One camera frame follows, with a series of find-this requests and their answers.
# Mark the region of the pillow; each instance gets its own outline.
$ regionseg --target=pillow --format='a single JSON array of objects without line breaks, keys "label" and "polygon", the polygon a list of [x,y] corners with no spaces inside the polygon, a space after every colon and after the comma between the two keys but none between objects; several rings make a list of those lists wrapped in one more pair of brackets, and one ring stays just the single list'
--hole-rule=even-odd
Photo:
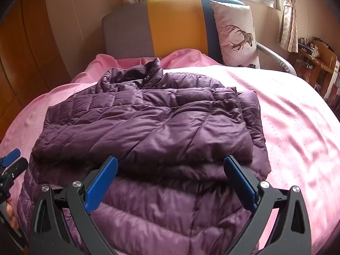
[{"label": "pillow", "polygon": [[224,64],[227,66],[260,67],[255,29],[249,6],[210,1],[220,41]]}]

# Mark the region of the bed sheet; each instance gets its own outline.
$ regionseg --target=bed sheet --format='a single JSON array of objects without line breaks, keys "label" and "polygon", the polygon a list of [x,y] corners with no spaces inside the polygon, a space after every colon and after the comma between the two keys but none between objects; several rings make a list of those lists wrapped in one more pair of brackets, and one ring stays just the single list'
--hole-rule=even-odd
[{"label": "bed sheet", "polygon": [[[57,87],[32,101],[9,127],[0,156],[20,148],[29,158],[39,137],[48,106],[95,83],[110,67],[128,68],[149,58],[115,60],[98,55],[71,84]],[[164,72],[204,74],[238,91],[255,90],[272,172],[268,181],[276,188],[298,185],[304,195],[312,229],[312,253],[327,241],[340,218],[340,123],[323,99],[302,79],[290,74],[217,64],[196,50],[180,50],[161,60]],[[23,174],[11,189],[14,202],[21,190]],[[264,246],[273,226],[271,215],[260,239]]]}]

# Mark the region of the purple puffer jacket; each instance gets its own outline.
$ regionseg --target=purple puffer jacket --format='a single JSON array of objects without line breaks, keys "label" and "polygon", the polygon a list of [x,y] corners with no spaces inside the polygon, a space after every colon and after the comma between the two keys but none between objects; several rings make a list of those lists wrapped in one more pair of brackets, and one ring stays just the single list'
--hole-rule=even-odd
[{"label": "purple puffer jacket", "polygon": [[198,74],[163,74],[158,59],[112,68],[48,109],[18,203],[25,235],[44,184],[68,187],[109,155],[118,175],[91,216],[119,254],[223,254],[249,218],[223,159],[234,155],[260,180],[270,172],[255,92]]}]

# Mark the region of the metal screw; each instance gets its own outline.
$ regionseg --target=metal screw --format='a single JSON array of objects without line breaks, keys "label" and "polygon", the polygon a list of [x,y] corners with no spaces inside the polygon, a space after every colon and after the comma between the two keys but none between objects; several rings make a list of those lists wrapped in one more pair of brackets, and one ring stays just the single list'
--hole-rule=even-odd
[{"label": "metal screw", "polygon": [[72,183],[72,186],[74,188],[79,188],[82,185],[81,181],[76,180],[75,182]]},{"label": "metal screw", "polygon": [[260,186],[262,188],[267,189],[267,188],[269,188],[270,184],[267,181],[261,181]]},{"label": "metal screw", "polygon": [[50,189],[50,187],[49,187],[48,185],[45,185],[45,186],[43,186],[43,187],[41,188],[41,190],[42,190],[43,192],[47,192],[49,189]]},{"label": "metal screw", "polygon": [[295,193],[299,193],[300,192],[300,188],[298,186],[293,186],[293,191]]}]

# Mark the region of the multicolored headboard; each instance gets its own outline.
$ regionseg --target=multicolored headboard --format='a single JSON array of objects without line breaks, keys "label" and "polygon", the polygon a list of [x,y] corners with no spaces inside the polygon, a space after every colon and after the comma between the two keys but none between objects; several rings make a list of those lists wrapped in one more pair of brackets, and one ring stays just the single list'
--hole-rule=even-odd
[{"label": "multicolored headboard", "polygon": [[[237,0],[214,0],[244,5]],[[116,59],[165,57],[200,50],[222,63],[210,0],[147,0],[115,9],[102,20],[107,54]]]}]

